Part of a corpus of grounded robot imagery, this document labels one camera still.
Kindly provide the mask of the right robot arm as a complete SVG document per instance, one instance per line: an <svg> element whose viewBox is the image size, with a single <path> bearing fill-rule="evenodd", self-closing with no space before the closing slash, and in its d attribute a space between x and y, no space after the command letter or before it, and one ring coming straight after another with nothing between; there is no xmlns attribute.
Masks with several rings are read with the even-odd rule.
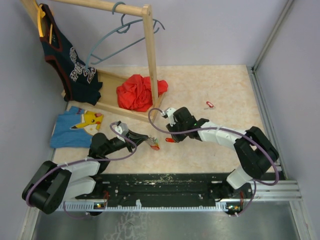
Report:
<svg viewBox="0 0 320 240"><path fill-rule="evenodd" d="M206 118L196 119L186 107L168 108L162 113L168 118L166 128L175 132L171 137L179 143L185 138L211 142L236 152L240 165L226 178L223 192L235 198L241 187L251 180L260 180L279 158L279 153L262 130L252 126L248 130L223 127Z"/></svg>

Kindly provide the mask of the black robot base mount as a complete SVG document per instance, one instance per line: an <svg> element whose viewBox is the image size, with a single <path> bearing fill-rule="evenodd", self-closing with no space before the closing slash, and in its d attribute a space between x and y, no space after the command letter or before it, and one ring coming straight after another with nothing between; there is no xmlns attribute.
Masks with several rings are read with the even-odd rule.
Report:
<svg viewBox="0 0 320 240"><path fill-rule="evenodd" d="M239 191L225 173L100 174L101 188L78 200L105 200L109 207L213 207L223 199L238 199Z"/></svg>

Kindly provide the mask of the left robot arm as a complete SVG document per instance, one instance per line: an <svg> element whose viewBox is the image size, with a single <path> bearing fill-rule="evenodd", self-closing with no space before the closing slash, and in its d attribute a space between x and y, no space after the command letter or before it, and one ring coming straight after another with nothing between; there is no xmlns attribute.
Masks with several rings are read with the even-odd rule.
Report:
<svg viewBox="0 0 320 240"><path fill-rule="evenodd" d="M70 199L84 195L97 199L104 192L99 174L110 163L107 155L122 149L133 153L137 146L148 139L148 135L131 130L126 133L126 138L116 136L108 139L104 133L96 133L91 139L87 158L63 165L43 162L24 188L22 199L28 206L47 215Z"/></svg>

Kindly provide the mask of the red handled metal key organizer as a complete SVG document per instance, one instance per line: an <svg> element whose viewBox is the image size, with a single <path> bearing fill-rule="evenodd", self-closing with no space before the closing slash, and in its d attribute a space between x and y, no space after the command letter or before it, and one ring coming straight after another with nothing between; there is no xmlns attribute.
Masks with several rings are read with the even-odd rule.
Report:
<svg viewBox="0 0 320 240"><path fill-rule="evenodd" d="M153 150L159 151L159 141L156 137L149 136L148 139L145 141Z"/></svg>

